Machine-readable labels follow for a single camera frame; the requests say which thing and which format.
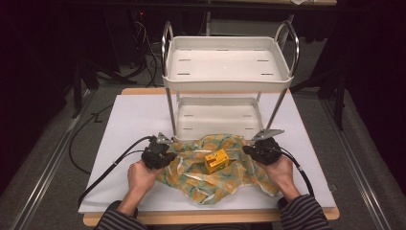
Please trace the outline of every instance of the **metal cart handle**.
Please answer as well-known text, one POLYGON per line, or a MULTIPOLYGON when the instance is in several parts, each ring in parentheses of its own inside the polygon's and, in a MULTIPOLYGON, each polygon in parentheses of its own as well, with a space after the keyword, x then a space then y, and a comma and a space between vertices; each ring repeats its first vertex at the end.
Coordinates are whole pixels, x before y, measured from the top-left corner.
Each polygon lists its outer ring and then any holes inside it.
POLYGON ((299 38, 296 35, 295 29, 293 29, 292 27, 292 23, 290 23, 290 21, 285 20, 281 23, 280 27, 277 30, 277 33, 275 34, 275 41, 278 42, 280 35, 281 35, 281 31, 283 29, 283 27, 287 27, 287 29, 289 30, 290 36, 292 36, 292 38, 295 40, 295 55, 293 58, 293 63, 292 63, 292 67, 290 67, 290 71, 289 71, 289 78, 291 78, 292 76, 295 75, 296 72, 296 68, 298 67, 298 62, 299 62, 299 38))
POLYGON ((162 62, 162 73, 164 76, 168 75, 167 72, 167 59, 168 59, 168 51, 167 51, 167 47, 169 48, 169 46, 167 44, 169 44, 169 41, 173 40, 173 31, 172 31, 172 26, 170 25, 170 22, 167 21, 167 23, 165 24, 164 27, 164 33, 162 35, 162 42, 161 42, 161 62, 162 62))

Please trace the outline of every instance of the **person's right hand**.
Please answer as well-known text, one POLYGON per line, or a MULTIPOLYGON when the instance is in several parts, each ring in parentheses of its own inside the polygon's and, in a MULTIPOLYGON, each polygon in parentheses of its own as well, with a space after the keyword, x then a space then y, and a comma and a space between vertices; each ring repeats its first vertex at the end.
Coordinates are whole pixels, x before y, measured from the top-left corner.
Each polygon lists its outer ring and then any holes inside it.
POLYGON ((266 166, 259 163, 259 166, 266 171, 269 179, 280 188, 287 202, 301 195, 293 182, 293 163, 289 158, 281 156, 277 162, 271 165, 266 166))

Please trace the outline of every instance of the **person's left hand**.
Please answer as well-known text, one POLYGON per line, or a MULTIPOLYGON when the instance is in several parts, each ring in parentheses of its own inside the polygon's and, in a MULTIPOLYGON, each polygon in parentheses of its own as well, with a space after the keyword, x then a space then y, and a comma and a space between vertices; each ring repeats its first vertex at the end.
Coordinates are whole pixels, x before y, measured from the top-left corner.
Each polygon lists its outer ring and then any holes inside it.
POLYGON ((133 216, 144 195, 152 189, 155 179, 164 169, 150 170, 143 160, 130 165, 127 173, 128 192, 117 211, 133 216))

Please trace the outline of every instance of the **white two-tier cart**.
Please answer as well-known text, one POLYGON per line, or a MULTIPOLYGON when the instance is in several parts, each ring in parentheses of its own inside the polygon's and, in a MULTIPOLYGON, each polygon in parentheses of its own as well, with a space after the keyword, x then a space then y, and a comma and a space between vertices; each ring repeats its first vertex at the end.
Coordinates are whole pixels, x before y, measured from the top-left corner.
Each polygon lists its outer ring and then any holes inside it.
POLYGON ((281 130, 271 124, 292 82, 299 60, 299 39, 289 21, 275 38, 256 36, 177 36, 167 22, 162 37, 162 70, 173 134, 192 141, 207 134, 231 133, 260 139, 281 130), (287 28, 295 42, 289 69, 278 40, 287 28), (177 116, 170 91, 176 92, 177 116), (256 92, 256 97, 181 97, 182 92, 256 92), (280 93, 266 127, 258 102, 261 93, 280 93))

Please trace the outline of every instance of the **wooden table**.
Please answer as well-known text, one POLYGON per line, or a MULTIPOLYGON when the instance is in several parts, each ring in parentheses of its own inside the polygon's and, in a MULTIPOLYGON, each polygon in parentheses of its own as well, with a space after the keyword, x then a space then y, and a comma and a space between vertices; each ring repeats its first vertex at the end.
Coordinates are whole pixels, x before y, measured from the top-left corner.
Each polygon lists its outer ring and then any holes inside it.
MULTIPOLYGON (((122 95, 156 95, 164 93, 165 88, 127 88, 123 90, 122 95)), ((323 208, 323 210, 327 219, 338 219, 339 211, 337 207, 323 208)), ((85 213, 83 222, 85 225, 95 226, 102 217, 102 214, 103 212, 85 213)), ((249 210, 140 211, 138 215, 138 220, 147 225, 214 222, 266 222, 279 221, 280 219, 280 211, 276 208, 249 210)))

